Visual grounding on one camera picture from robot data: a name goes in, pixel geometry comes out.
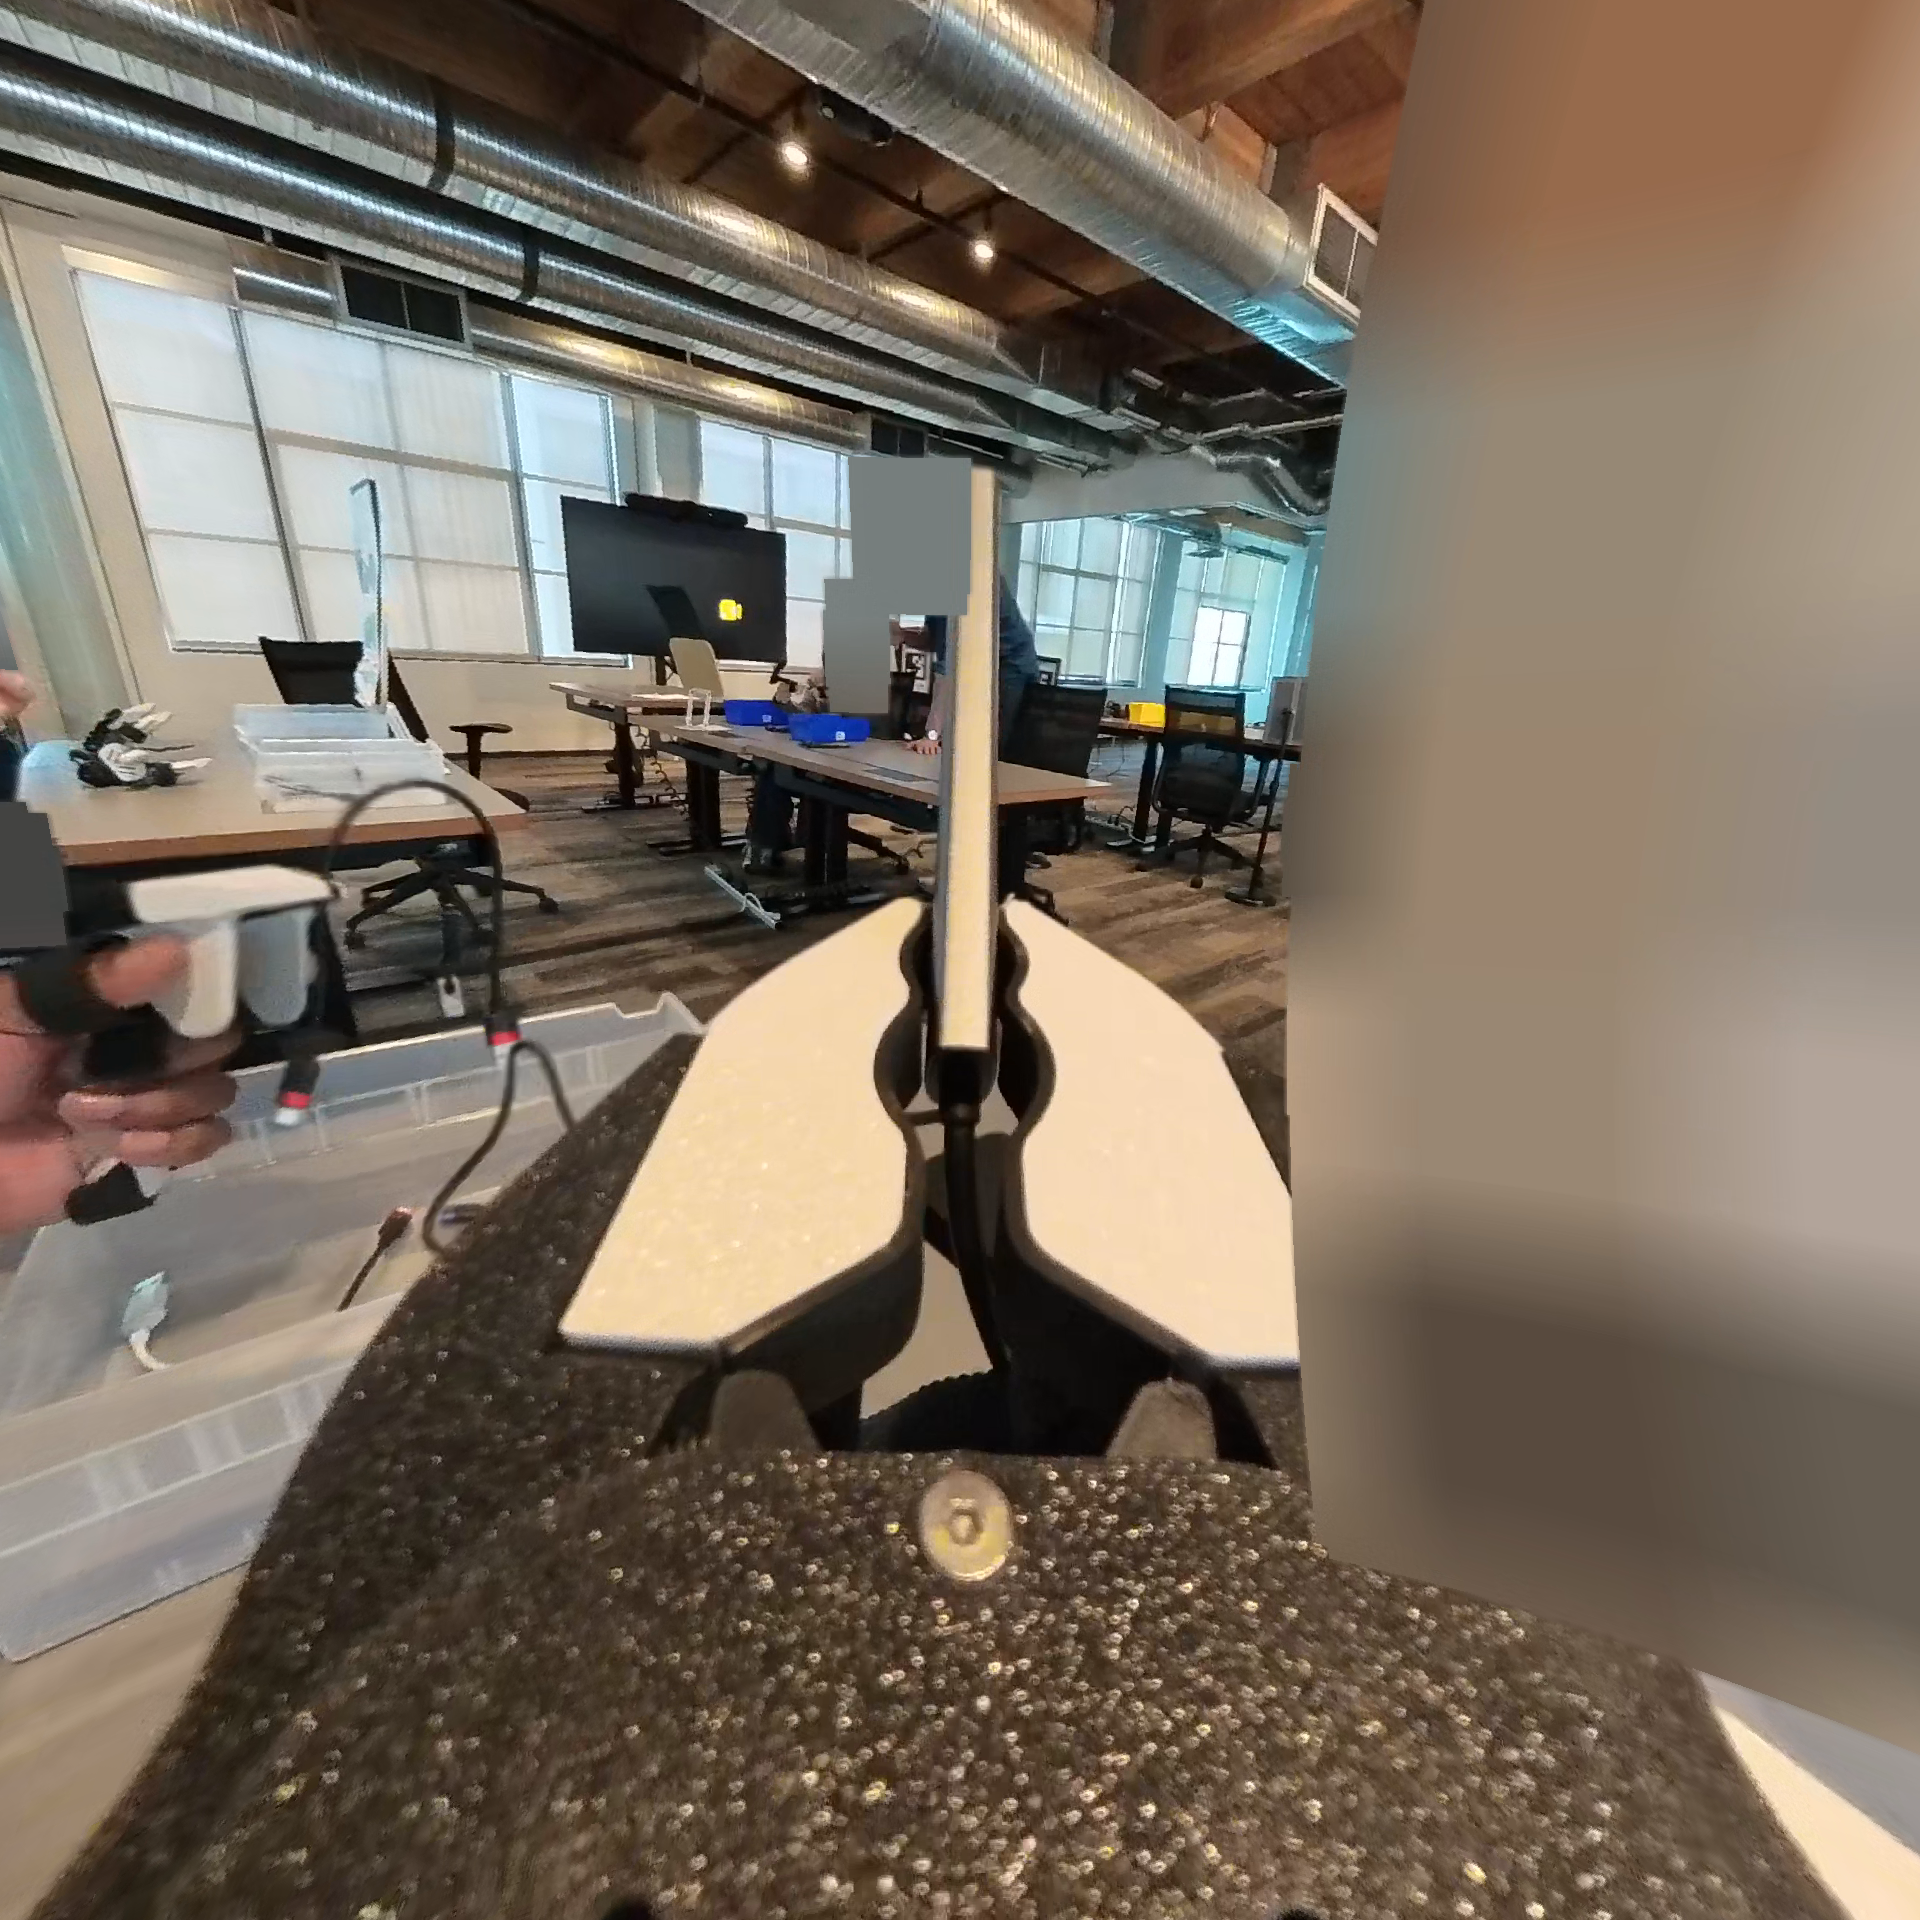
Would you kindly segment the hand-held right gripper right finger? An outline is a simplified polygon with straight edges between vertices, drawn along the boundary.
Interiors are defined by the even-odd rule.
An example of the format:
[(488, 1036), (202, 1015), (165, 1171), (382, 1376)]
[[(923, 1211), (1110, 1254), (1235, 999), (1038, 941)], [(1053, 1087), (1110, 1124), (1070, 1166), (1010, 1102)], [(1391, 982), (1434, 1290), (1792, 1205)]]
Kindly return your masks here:
[(1042, 1419), (1148, 1380), (1295, 1380), (1293, 1198), (1219, 1039), (1036, 905), (1013, 961), (997, 1309)]

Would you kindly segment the clear plastic bin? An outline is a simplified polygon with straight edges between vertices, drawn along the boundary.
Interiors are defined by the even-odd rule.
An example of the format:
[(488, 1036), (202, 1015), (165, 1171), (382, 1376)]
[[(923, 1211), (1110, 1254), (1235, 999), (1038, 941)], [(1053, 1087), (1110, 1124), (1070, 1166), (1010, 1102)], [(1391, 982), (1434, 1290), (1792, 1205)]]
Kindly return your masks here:
[(315, 811), (382, 786), (446, 778), (443, 749), (418, 742), (390, 708), (237, 704), (230, 730), (264, 811)]
[[(330, 1053), (298, 1124), (277, 1084), (243, 1071), (229, 1145), (157, 1177), (150, 1208), (3, 1254), (6, 1660), (250, 1558), (499, 1106), (477, 1027)], [(390, 1208), (408, 1236), (335, 1309)]]

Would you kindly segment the black monitor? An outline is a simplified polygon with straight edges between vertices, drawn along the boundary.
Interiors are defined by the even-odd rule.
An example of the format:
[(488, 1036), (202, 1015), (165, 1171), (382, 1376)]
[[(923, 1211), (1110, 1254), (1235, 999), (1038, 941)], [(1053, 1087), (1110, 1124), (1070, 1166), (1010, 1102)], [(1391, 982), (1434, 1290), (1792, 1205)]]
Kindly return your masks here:
[(582, 657), (664, 659), (686, 636), (717, 659), (787, 659), (781, 532), (682, 499), (560, 496), (560, 550)]

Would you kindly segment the silver ventilation duct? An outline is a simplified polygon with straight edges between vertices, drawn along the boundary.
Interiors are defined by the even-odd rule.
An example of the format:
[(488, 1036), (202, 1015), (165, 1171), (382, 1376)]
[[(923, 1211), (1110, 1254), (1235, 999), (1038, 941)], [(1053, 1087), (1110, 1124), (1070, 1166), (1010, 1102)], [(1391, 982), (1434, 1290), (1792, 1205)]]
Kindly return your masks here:
[[(1331, 386), (1357, 296), (1326, 227), (1376, 235), (1323, 191), (1299, 220), (1213, 158), (1090, 47), (1017, 2), (691, 2), (706, 23), (906, 134), (1148, 280)], [(187, 106), (312, 139), (470, 205), (716, 287), (980, 380), (1036, 376), (985, 312), (849, 251), (669, 183), (274, 2), (6, 2), (3, 39)]]

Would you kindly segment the wooden office table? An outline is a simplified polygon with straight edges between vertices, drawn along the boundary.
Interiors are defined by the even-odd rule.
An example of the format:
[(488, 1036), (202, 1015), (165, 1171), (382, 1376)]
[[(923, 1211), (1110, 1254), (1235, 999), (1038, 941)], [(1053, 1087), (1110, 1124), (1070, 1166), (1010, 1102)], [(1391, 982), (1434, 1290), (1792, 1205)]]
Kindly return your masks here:
[[(180, 786), (142, 786), (114, 793), (89, 786), (71, 763), (71, 748), (42, 742), (28, 748), (15, 774), (15, 798), (32, 806), (68, 876), (68, 905), (111, 905), (121, 912), (111, 933), (145, 938), (129, 924), (125, 884), (160, 876), (202, 876), (243, 864), (287, 864), (321, 876), (342, 876), (349, 864), (385, 864), (387, 852), (418, 841), (487, 841), (496, 852), (499, 829), (516, 829), (524, 811), (492, 786), (450, 774), (436, 783), (399, 786), (374, 803), (347, 803), (315, 811), (264, 811), (243, 760), (224, 758), (196, 771)], [(342, 975), (340, 942), (330, 915), (312, 926), (312, 982), (308, 1018), (298, 1027), (264, 1030), (237, 1015), (235, 1024), (256, 1039), (243, 1045), (243, 1062), (293, 1056), (304, 1045), (312, 1051), (342, 1051), (359, 1045), (354, 1015)], [(94, 1039), (91, 1063), (145, 1068), (160, 1062), (160, 1045), (172, 1036), (157, 1004), (118, 1015), (114, 1030), (139, 1030), (139, 1041)]]
[[(618, 786), (636, 793), (640, 744), (682, 763), (682, 837), (657, 852), (696, 857), (732, 905), (781, 926), (802, 915), (874, 905), (881, 882), (852, 872), (852, 852), (879, 852), (854, 833), (854, 819), (879, 819), (930, 841), (923, 897), (956, 887), (964, 906), (990, 912), (1017, 893), (1017, 806), (1067, 798), (1078, 780), (998, 760), (990, 774), (972, 763), (949, 771), (933, 753), (873, 739), (852, 748), (809, 749), (790, 730), (696, 730), (682, 720), (682, 693), (644, 693), (609, 682), (550, 678), (572, 715), (609, 727)], [(781, 887), (744, 876), (744, 837), (723, 827), (721, 780), (772, 778), (800, 798), (800, 879)]]

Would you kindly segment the person's left hand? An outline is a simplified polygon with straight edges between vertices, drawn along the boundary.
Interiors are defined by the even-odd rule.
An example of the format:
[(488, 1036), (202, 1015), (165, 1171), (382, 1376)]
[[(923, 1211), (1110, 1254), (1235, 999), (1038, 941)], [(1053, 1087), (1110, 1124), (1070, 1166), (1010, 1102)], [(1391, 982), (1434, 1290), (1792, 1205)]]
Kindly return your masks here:
[[(37, 961), (63, 975), (63, 1010), (118, 1015), (168, 994), (190, 970), (187, 948), (168, 933)], [(3, 1233), (63, 1220), (68, 1195), (103, 1161), (180, 1167), (229, 1143), (230, 1030), (199, 1041), (168, 1036), (160, 1068), (118, 1084), (89, 1079), (82, 1036), (39, 1018), (49, 999), (21, 999), (21, 971), (21, 963), (3, 970)]]

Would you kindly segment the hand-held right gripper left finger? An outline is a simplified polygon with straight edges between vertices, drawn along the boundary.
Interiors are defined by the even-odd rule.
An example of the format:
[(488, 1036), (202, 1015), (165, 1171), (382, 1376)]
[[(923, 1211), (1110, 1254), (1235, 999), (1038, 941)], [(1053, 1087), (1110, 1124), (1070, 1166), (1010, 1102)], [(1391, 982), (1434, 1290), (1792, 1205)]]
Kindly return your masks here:
[(827, 1445), (917, 1330), (923, 905), (889, 902), (708, 1024), (557, 1320), (563, 1348), (769, 1374)]

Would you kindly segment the black office chair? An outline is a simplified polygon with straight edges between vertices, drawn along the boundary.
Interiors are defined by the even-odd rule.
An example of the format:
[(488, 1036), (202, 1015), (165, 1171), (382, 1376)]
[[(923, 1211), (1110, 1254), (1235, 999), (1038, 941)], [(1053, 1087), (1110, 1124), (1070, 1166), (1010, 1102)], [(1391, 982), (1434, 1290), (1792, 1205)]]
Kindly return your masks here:
[[(359, 702), (359, 638), (262, 636), (256, 649), (283, 704), (330, 708)], [(387, 862), (399, 857), (411, 857), (411, 869), (399, 879), (359, 884), (354, 912), (342, 924), (342, 948), (362, 949), (369, 924), (390, 918), (408, 902), (426, 897), (436, 906), (440, 970), (453, 971), (470, 955), (487, 955), (492, 949), (492, 905), (501, 905), (508, 893), (534, 902), (542, 915), (560, 912), (560, 905), (532, 882), (492, 882), (492, 856), (484, 839), (418, 841), (387, 852)]]
[(1090, 749), (1104, 720), (1105, 693), (1095, 686), (1031, 682), (1021, 693), (1014, 727), (1003, 758), (1038, 774), (1078, 780), (1067, 798), (1017, 806), (1017, 879), (1021, 897), (1048, 918), (1064, 915), (1048, 887), (1024, 879), (1031, 856), (1048, 864), (1042, 846), (1078, 852), (1084, 837), (1084, 806), (1090, 793)]
[(1244, 872), (1228, 887), (1235, 905), (1271, 905), (1262, 852), (1273, 837), (1283, 766), (1299, 749), (1286, 739), (1247, 730), (1247, 696), (1220, 686), (1166, 693), (1160, 771), (1148, 783), (1145, 864), (1190, 856), (1189, 887), (1200, 892), (1212, 864)]

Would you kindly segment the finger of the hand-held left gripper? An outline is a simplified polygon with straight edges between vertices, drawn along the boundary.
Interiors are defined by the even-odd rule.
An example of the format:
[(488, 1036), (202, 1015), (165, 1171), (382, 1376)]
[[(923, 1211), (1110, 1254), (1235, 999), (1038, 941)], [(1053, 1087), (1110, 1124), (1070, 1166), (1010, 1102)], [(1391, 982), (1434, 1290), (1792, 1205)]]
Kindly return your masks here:
[(315, 980), (321, 905), (283, 905), (235, 924), (235, 1002), (264, 1030), (298, 1027)]
[(235, 924), (254, 912), (321, 905), (333, 887), (308, 869), (243, 864), (202, 876), (135, 879), (125, 884), (129, 924), (184, 948), (180, 980), (157, 994), (163, 1024), (187, 1039), (215, 1039), (243, 1015), (235, 1002)]

